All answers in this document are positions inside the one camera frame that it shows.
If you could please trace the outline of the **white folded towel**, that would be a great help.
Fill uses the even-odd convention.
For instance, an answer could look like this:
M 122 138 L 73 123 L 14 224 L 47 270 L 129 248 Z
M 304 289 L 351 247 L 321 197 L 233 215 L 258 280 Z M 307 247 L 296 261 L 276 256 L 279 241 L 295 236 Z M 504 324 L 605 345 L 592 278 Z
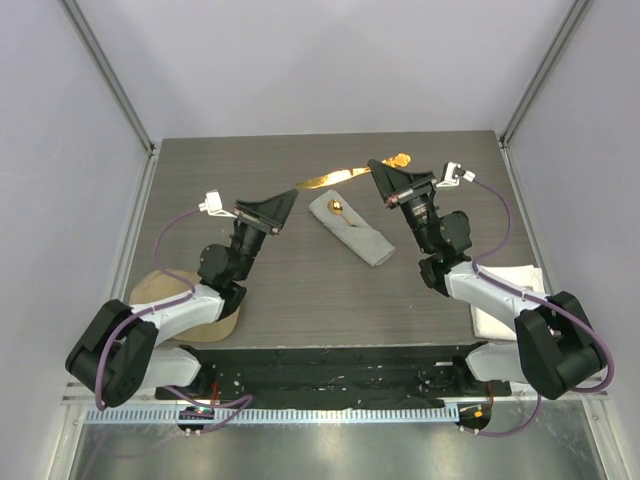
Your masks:
M 533 265 L 483 267 L 483 269 L 491 276 L 499 277 L 513 286 L 523 287 L 525 290 L 540 294 L 546 292 L 543 272 Z M 497 297 L 492 298 L 490 303 L 487 301 L 481 303 L 482 306 L 489 306 L 489 309 L 483 310 L 476 305 L 470 307 L 474 335 L 486 340 L 515 342 L 517 337 L 514 318 L 517 314 L 513 309 L 513 298 L 504 290 L 493 285 L 490 287 Z

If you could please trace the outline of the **green handled gold utensil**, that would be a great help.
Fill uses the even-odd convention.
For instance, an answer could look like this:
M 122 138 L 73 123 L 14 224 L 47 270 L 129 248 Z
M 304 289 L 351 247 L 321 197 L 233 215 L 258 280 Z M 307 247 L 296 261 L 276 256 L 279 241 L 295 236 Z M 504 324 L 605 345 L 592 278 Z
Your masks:
M 356 223 L 345 211 L 345 207 L 338 199 L 331 199 L 327 202 L 327 209 L 333 215 L 341 217 L 350 227 L 356 227 Z

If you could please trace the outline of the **aluminium frame post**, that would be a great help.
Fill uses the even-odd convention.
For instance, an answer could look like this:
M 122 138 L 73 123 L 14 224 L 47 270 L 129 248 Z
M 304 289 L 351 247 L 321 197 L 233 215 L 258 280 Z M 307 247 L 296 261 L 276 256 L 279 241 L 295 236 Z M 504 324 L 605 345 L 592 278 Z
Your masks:
M 575 0 L 571 2 L 567 13 L 564 15 L 562 22 L 552 37 L 513 114 L 503 132 L 498 137 L 499 144 L 502 148 L 508 148 L 512 143 L 529 110 L 549 80 L 553 70 L 558 65 L 564 51 L 592 5 L 592 0 Z
M 111 93 L 116 105 L 133 130 L 144 152 L 152 156 L 156 144 L 144 127 L 133 103 L 127 95 L 118 75 L 109 61 L 93 28 L 87 20 L 80 4 L 76 0 L 59 0 L 58 4 L 67 16 L 71 26 L 79 37 L 96 70 Z

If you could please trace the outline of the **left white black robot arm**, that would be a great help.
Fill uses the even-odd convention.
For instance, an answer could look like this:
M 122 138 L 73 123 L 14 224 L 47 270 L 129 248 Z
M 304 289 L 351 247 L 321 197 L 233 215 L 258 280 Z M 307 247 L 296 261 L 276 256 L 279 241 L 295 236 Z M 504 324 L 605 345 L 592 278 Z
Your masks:
M 98 410 L 119 407 L 149 388 L 166 389 L 177 397 L 185 392 L 193 399 L 211 391 L 213 375 L 194 353 L 163 344 L 238 310 L 247 293 L 243 283 L 265 238 L 281 233 L 298 195 L 290 189 L 262 201 L 238 200 L 227 211 L 213 190 L 168 223 L 173 226 L 204 213 L 232 219 L 233 233 L 229 245 L 210 244 L 202 250 L 197 280 L 156 266 L 184 286 L 184 292 L 134 305 L 111 299 L 99 308 L 65 360 L 66 371 L 93 393 Z

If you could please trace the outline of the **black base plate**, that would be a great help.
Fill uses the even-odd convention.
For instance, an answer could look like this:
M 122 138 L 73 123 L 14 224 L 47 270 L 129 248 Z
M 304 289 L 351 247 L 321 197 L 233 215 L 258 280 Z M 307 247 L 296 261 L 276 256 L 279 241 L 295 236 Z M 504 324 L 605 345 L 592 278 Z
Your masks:
M 481 382 L 464 362 L 474 345 L 196 350 L 203 367 L 182 393 L 255 409 L 440 408 L 447 398 L 511 395 L 506 381 Z

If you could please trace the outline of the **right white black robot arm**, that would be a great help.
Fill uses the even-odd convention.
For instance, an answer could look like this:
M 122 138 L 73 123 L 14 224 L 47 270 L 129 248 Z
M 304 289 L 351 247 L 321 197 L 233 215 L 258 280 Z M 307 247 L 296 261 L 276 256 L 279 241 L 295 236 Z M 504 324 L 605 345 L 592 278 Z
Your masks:
M 612 383 L 613 355 L 574 295 L 547 295 L 489 272 L 478 257 L 466 253 L 472 245 L 468 216 L 462 211 L 439 215 L 437 191 L 461 181 L 480 185 L 473 172 L 454 162 L 446 164 L 441 178 L 379 160 L 368 166 L 386 207 L 401 210 L 425 256 L 419 269 L 426 286 L 486 312 L 515 332 L 515 341 L 483 344 L 452 369 L 457 391 L 472 395 L 499 380 L 527 383 L 540 396 L 556 400 L 570 391 L 602 391 Z

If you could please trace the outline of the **beige cap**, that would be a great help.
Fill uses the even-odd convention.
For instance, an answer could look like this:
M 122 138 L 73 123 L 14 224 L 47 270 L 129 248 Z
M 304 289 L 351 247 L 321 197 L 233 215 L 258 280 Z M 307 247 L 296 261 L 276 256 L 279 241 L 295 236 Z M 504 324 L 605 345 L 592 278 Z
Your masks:
M 132 289 L 129 303 L 146 305 L 164 303 L 169 299 L 181 298 L 189 287 L 160 270 L 149 273 Z M 208 302 L 199 298 L 191 306 L 187 303 L 175 308 L 162 310 L 161 326 L 156 343 L 175 340 L 181 344 L 209 344 L 224 340 L 235 329 L 242 307 L 238 306 L 229 316 L 215 319 L 221 312 L 221 302 Z

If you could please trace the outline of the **grey cloth napkin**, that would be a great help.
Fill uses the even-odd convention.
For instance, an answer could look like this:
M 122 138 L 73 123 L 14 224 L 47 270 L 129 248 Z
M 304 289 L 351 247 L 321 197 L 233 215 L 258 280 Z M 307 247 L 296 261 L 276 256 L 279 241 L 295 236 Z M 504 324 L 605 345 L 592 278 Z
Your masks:
M 350 227 L 341 217 L 327 209 L 327 202 L 338 199 L 345 211 L 356 223 Z M 335 190 L 330 189 L 309 204 L 310 213 L 354 254 L 371 267 L 380 266 L 396 251 L 384 235 L 370 226 L 351 205 Z

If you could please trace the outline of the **right aluminium frame post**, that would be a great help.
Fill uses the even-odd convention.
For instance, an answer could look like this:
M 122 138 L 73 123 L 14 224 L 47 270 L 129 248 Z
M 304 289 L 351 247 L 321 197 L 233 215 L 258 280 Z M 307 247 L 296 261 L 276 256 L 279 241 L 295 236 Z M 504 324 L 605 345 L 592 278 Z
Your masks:
M 575 0 L 571 2 L 567 13 L 564 15 L 562 22 L 552 37 L 513 114 L 503 132 L 498 137 L 499 144 L 502 148 L 508 148 L 512 143 L 529 110 L 549 80 L 553 70 L 558 65 L 564 51 L 592 5 L 592 0 Z

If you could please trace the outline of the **left aluminium frame post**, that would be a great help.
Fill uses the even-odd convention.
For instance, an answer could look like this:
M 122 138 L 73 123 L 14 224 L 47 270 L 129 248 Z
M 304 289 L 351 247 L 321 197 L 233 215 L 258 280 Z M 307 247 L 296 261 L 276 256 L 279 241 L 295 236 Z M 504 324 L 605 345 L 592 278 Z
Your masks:
M 152 156 L 156 144 L 144 127 L 133 103 L 127 95 L 118 75 L 109 61 L 93 28 L 87 20 L 80 4 L 76 0 L 59 0 L 58 4 L 67 16 L 71 26 L 79 37 L 96 70 L 111 93 L 116 105 L 133 130 L 144 152 Z

